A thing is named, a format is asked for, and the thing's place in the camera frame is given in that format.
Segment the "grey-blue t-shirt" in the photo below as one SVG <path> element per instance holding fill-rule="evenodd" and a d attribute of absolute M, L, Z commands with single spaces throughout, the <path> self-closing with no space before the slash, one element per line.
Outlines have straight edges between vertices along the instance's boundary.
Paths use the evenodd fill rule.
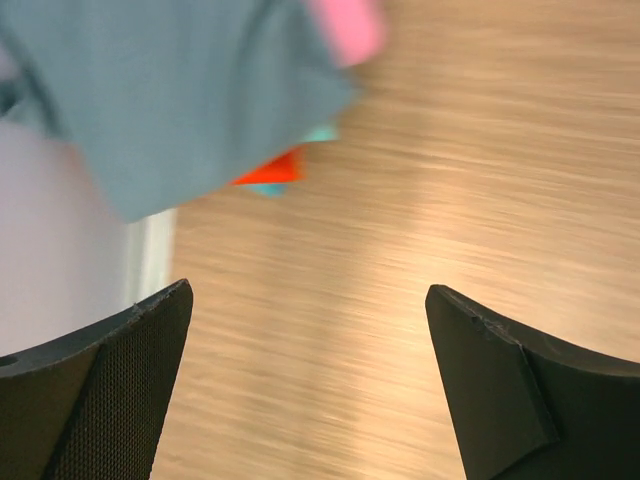
<path fill-rule="evenodd" d="M 137 221 L 300 143 L 354 89 L 299 1 L 5 1 L 1 113 L 71 143 Z"/>

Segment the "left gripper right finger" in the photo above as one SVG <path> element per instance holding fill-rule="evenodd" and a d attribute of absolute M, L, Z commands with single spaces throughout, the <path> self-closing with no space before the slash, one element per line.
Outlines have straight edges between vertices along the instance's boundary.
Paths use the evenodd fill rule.
<path fill-rule="evenodd" d="M 428 326 L 467 478 L 635 480 L 639 366 L 502 316 L 444 285 Z"/>

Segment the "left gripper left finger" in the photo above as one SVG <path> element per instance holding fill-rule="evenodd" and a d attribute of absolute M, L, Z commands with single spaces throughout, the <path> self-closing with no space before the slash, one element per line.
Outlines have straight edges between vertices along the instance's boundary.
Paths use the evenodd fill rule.
<path fill-rule="evenodd" d="M 3 480 L 148 480 L 192 316 L 181 279 L 1 359 Z"/>

